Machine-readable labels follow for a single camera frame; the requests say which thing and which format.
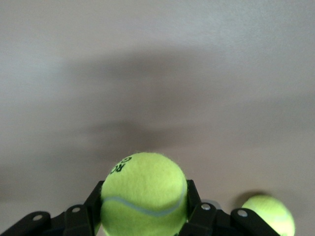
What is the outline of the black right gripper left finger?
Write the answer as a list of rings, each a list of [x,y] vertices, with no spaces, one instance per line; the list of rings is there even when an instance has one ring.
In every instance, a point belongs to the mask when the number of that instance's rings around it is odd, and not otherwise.
[[[99,181],[83,204],[69,207],[51,217],[47,211],[27,214],[2,236],[95,236],[100,227],[100,192],[104,181]]]

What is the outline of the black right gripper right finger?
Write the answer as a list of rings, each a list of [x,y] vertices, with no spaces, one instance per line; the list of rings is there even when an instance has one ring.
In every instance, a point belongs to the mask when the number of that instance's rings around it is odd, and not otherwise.
[[[230,214],[203,202],[193,180],[187,180],[188,220],[182,236],[277,236],[278,233],[256,212],[236,208]]]

